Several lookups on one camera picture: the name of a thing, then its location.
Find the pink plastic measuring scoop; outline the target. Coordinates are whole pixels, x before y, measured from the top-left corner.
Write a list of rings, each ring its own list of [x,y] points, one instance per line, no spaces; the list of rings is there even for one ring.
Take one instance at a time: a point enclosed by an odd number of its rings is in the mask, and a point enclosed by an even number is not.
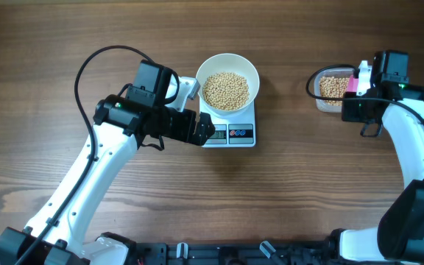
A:
[[[346,91],[351,93],[358,91],[358,78],[355,78],[353,75],[349,77]]]

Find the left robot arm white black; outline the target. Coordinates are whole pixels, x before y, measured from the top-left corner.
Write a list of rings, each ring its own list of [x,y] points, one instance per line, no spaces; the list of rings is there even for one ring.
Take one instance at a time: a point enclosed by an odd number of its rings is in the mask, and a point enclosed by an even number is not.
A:
[[[114,178],[150,136],[202,146],[211,117],[185,108],[199,90],[190,77],[142,60],[133,82],[96,106],[81,153],[49,201],[23,230],[0,235],[1,264],[128,264],[135,242],[104,233],[86,244],[93,215]]]

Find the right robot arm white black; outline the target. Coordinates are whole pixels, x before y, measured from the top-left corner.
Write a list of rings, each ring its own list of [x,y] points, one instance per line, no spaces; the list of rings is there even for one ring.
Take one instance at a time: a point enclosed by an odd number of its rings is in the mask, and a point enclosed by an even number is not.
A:
[[[389,133],[404,189],[377,227],[335,231],[335,259],[424,264],[424,87],[410,84],[408,62],[405,52],[376,52],[344,95],[343,121]]]

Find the white digital kitchen scale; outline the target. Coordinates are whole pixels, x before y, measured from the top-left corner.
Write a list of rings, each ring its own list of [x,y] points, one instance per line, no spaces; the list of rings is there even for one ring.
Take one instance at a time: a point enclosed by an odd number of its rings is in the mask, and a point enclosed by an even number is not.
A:
[[[251,103],[237,113],[220,116],[214,113],[203,100],[199,110],[209,113],[215,133],[205,142],[205,148],[254,147],[256,144],[255,105]]]

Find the soybeans pile in bowl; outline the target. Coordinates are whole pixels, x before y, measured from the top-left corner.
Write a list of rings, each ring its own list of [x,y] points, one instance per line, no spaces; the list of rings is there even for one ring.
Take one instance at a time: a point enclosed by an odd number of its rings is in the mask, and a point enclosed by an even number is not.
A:
[[[247,80],[233,72],[221,72],[209,76],[202,94],[211,107],[226,111],[242,108],[250,96]]]

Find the white round bowl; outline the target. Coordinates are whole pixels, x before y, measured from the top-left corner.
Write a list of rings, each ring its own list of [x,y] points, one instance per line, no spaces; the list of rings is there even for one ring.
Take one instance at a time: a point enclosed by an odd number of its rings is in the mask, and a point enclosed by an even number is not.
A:
[[[208,58],[197,70],[196,79],[200,99],[217,116],[231,116],[251,106],[261,84],[256,67],[232,53]]]

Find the clear container of soybeans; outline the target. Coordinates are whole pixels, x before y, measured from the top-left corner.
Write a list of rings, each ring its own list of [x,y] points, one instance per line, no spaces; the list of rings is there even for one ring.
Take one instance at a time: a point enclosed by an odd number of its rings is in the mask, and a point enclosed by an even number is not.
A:
[[[342,98],[352,75],[352,68],[332,68],[318,73],[313,81],[314,95],[325,98]],[[316,105],[318,110],[326,113],[341,113],[342,111],[341,101],[317,99]]]

